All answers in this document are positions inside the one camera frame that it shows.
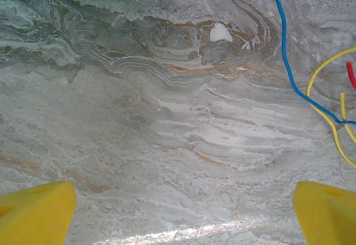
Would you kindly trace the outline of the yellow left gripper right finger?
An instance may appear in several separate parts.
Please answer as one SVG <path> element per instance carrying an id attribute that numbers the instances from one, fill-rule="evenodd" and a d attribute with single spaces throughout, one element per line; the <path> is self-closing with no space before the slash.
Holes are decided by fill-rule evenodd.
<path id="1" fill-rule="evenodd" d="M 294 210 L 307 244 L 355 244 L 355 192 L 302 181 Z"/>

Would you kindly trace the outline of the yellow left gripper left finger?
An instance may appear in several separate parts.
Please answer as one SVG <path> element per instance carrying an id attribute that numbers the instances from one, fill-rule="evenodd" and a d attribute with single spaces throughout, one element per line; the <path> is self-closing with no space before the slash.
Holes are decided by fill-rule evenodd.
<path id="1" fill-rule="evenodd" d="M 63 244 L 75 209 L 70 181 L 1 195 L 1 244 Z"/>

